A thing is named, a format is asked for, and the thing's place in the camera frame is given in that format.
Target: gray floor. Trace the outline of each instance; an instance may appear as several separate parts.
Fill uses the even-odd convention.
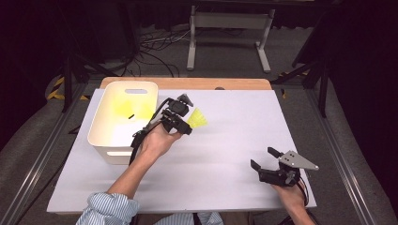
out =
[[[279,73],[292,70],[291,62],[310,32],[311,29],[272,29],[270,31],[266,45],[266,54],[272,70],[270,74],[265,74],[260,66],[253,44],[256,37],[261,34],[254,31],[245,31],[237,37],[220,31],[203,32],[198,37],[194,71],[185,69],[189,42],[184,39],[165,50],[151,51],[150,53],[157,55],[168,64],[176,65],[180,70],[181,77],[273,80]],[[144,59],[140,57],[139,59],[147,63],[159,63],[147,55]],[[129,69],[134,75],[139,74],[136,64],[131,64]],[[168,70],[162,65],[141,64],[141,73],[143,76],[144,74],[170,76]],[[101,76],[93,76],[85,88],[85,95],[91,95],[94,89],[100,86],[100,78]],[[281,103],[298,152],[321,168],[319,172],[309,172],[310,183],[318,204],[316,208],[312,209],[312,212],[322,224],[361,224],[355,205],[349,197],[345,183],[330,153],[326,134],[317,120],[317,112],[311,106],[307,91],[300,88],[297,85],[298,82],[299,79],[295,79],[290,84],[275,85],[273,88]],[[49,89],[53,85],[54,82],[49,83]],[[286,98],[282,97],[281,88],[285,89]],[[68,134],[68,131],[80,125],[88,104],[89,100],[78,101],[27,203],[31,203],[38,195],[38,192],[45,186],[67,155],[75,138],[75,135]],[[0,215],[4,215],[12,203],[26,174],[51,135],[62,107],[62,100],[49,100],[45,107],[21,127],[0,153]],[[388,197],[375,179],[353,138],[332,84],[330,84],[328,92],[327,116],[337,143],[355,174],[375,223],[398,224]],[[20,224],[75,223],[79,216],[46,213],[47,203],[54,191],[55,182],[56,178],[35,201]],[[284,210],[257,213],[255,223],[258,225],[277,224],[285,216]]]

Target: metal frame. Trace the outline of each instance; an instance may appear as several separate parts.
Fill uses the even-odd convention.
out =
[[[151,5],[179,5],[179,6],[229,6],[240,8],[313,8],[314,10],[329,10],[342,8],[343,0],[335,0],[332,3],[322,1],[269,1],[269,0],[117,0],[117,2]]]
[[[366,203],[362,191],[360,190],[360,185],[358,184],[357,178],[351,170],[348,162],[345,160],[345,156],[340,149],[339,144],[337,143],[336,138],[334,137],[333,131],[330,128],[329,122],[326,118],[324,118],[320,111],[318,110],[318,102],[316,100],[316,95],[314,90],[306,90],[307,98],[310,100],[311,106],[314,110],[316,118],[318,119],[319,124],[323,128],[326,137],[328,138],[329,149],[331,156],[336,163],[337,170],[342,176],[345,188],[349,197],[351,198],[351,202],[354,204],[354,207],[357,211],[357,214],[360,218],[361,224],[377,224],[375,219]]]
[[[69,117],[73,112],[73,109],[75,108],[77,102],[79,101],[80,96],[83,94],[85,87],[86,83],[77,84],[77,88],[73,93],[73,101],[70,103],[68,109],[64,113],[61,113],[58,120],[56,121],[55,127],[51,132],[50,137],[47,139],[47,142],[41,149],[38,158],[36,159],[29,173],[25,177],[23,184],[18,190],[18,193],[15,195],[11,205],[8,207],[8,210],[4,214],[2,220],[0,221],[0,224],[13,225],[17,221],[20,213],[23,210],[23,207],[26,205],[26,202],[33,191],[33,188],[38,182],[41,173],[43,172],[44,167],[47,164],[47,161],[49,160],[51,154],[55,149],[55,145],[58,141],[61,131],[69,120]]]
[[[264,47],[266,45],[275,10],[267,14],[236,14],[236,13],[211,13],[196,12],[196,6],[191,6],[191,41],[188,52],[187,70],[193,70],[196,52],[196,27],[218,27],[218,28],[244,28],[262,29],[263,36],[260,41],[255,42],[256,50],[261,61],[264,72],[270,73],[271,69],[267,60]]]

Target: white board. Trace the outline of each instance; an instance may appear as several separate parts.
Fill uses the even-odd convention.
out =
[[[273,188],[251,168],[277,170],[269,146],[297,151],[274,91],[160,90],[161,103],[186,93],[208,121],[184,135],[142,180],[134,199],[140,213],[255,211],[281,208]],[[92,192],[106,191],[127,168],[106,163],[87,141],[103,90],[91,99],[47,211],[81,213]],[[316,206],[310,184],[309,207]]]

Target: striped shirt sleeve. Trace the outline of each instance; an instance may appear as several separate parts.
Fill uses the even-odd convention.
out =
[[[180,213],[172,214],[169,217],[161,219],[155,225],[193,225],[193,214],[192,213]]]
[[[128,225],[140,207],[138,202],[122,194],[94,193],[88,197],[87,203],[77,225]]]
[[[217,212],[198,213],[202,225],[223,225],[222,216]]]

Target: person's right hand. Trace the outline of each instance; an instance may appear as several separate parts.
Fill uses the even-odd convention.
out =
[[[303,189],[305,187],[301,182],[298,182],[298,185],[302,186]],[[279,195],[283,206],[286,209],[301,206],[304,207],[304,196],[302,195],[301,190],[299,189],[298,185],[294,185],[292,187],[279,187],[275,185],[271,185]]]
[[[298,185],[305,189],[301,182],[298,182]],[[278,192],[284,208],[296,225],[312,225],[314,222],[307,214],[304,205],[304,196],[298,185],[292,187],[271,186]]]

